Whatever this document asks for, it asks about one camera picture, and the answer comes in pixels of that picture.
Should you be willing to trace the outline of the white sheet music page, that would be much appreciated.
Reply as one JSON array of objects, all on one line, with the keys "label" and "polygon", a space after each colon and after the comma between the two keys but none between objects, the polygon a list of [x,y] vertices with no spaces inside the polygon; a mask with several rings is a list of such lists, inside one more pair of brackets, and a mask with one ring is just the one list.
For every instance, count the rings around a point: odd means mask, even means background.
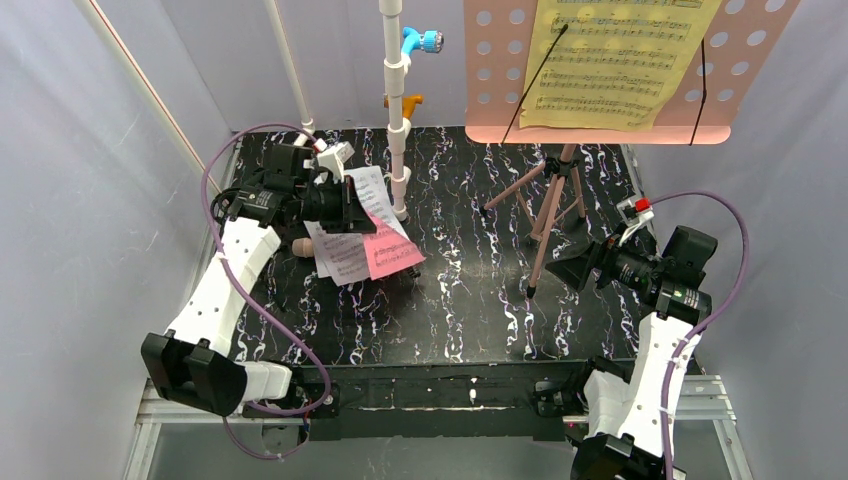
[{"label": "white sheet music page", "polygon": [[379,166],[365,166],[348,169],[345,174],[353,179],[358,198],[366,212],[377,217],[408,239],[404,227],[392,210],[381,168]]},{"label": "white sheet music page", "polygon": [[328,234],[318,222],[305,223],[320,264],[337,286],[345,286],[370,278],[363,235],[358,233]]}]

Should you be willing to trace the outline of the pink sheet music page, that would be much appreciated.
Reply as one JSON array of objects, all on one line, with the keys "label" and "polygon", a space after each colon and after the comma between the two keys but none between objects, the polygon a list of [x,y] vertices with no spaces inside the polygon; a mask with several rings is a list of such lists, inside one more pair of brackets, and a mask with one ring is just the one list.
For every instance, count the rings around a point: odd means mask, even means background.
[{"label": "pink sheet music page", "polygon": [[399,273],[425,260],[396,218],[391,216],[387,222],[369,213],[369,219],[375,224],[376,232],[363,235],[363,246],[371,280]]}]

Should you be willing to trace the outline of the pink microphone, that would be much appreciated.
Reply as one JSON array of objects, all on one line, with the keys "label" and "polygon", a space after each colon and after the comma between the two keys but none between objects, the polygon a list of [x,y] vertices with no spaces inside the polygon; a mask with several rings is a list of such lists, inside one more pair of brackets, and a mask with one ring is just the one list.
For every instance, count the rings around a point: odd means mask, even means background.
[{"label": "pink microphone", "polygon": [[313,258],[315,256],[313,241],[308,237],[293,240],[291,251],[299,258]]}]

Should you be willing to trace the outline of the pink music stand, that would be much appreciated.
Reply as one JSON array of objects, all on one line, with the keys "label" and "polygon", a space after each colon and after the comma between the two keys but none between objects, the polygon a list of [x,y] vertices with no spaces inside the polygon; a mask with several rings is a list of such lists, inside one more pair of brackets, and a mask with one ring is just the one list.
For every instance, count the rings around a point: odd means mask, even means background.
[{"label": "pink music stand", "polygon": [[467,1],[479,143],[715,145],[794,1]]}]

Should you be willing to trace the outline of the yellow sheet music page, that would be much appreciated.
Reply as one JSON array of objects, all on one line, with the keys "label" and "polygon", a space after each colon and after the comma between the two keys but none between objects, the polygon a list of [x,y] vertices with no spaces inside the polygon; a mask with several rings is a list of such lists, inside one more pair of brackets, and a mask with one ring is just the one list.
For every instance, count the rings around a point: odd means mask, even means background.
[{"label": "yellow sheet music page", "polygon": [[519,125],[643,131],[677,91],[718,1],[540,1]]}]

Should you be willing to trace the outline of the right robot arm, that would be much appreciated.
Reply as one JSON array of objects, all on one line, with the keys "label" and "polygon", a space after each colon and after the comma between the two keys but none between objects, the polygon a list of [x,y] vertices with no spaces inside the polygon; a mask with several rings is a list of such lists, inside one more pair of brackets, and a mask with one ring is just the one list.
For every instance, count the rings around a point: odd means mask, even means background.
[{"label": "right robot arm", "polygon": [[683,477],[674,466],[673,420],[700,341],[687,335],[712,312],[712,299],[700,285],[717,246],[715,238],[679,226],[658,256],[639,253],[616,233],[547,264],[549,272],[575,291],[596,273],[596,287],[627,287],[648,309],[639,323],[632,369],[596,359],[584,370],[581,390],[589,431],[575,443],[571,478]]}]

